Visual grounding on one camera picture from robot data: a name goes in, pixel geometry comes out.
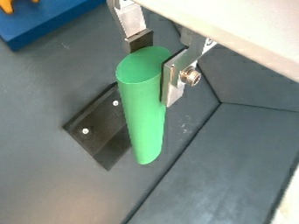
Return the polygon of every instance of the metal bracket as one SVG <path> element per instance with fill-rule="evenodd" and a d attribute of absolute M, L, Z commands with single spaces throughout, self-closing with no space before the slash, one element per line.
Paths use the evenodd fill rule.
<path fill-rule="evenodd" d="M 141 6 L 131 0 L 107 0 L 107 5 L 116 20 L 127 53 L 153 45 L 153 32 L 145 28 Z"/>
<path fill-rule="evenodd" d="M 107 88 L 63 128 L 99 164 L 109 170 L 131 148 L 116 84 Z"/>
<path fill-rule="evenodd" d="M 183 96 L 184 85 L 195 86 L 201 78 L 201 74 L 195 70 L 196 61 L 201 56 L 204 47 L 201 36 L 183 27 L 181 42 L 189 48 L 181 50 L 163 64 L 161 103 L 165 107 L 171 107 Z"/>

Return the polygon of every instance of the blue object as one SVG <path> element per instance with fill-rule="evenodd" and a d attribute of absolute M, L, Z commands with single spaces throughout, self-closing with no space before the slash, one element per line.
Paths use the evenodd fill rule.
<path fill-rule="evenodd" d="M 13 51 L 91 11 L 105 0 L 13 1 L 13 15 L 0 10 L 0 36 Z"/>

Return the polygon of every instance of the green plastic rod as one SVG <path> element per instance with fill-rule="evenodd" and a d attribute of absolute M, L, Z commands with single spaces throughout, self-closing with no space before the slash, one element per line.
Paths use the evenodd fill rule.
<path fill-rule="evenodd" d="M 116 68 L 116 80 L 125 111 L 125 122 L 140 165 L 159 156 L 164 139 L 165 106 L 160 102 L 163 62 L 171 57 L 160 46 L 132 52 Z"/>

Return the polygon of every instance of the yellow object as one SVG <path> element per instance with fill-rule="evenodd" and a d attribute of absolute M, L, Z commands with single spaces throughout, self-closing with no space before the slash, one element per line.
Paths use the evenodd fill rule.
<path fill-rule="evenodd" d="M 0 8 L 4 10 L 6 14 L 12 14 L 14 12 L 12 2 L 13 0 L 0 0 Z"/>

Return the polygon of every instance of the black bracket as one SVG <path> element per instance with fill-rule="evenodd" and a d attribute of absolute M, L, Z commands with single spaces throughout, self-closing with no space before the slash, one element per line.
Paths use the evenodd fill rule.
<path fill-rule="evenodd" d="M 116 83 L 105 89 L 63 128 L 108 171 L 131 148 Z"/>

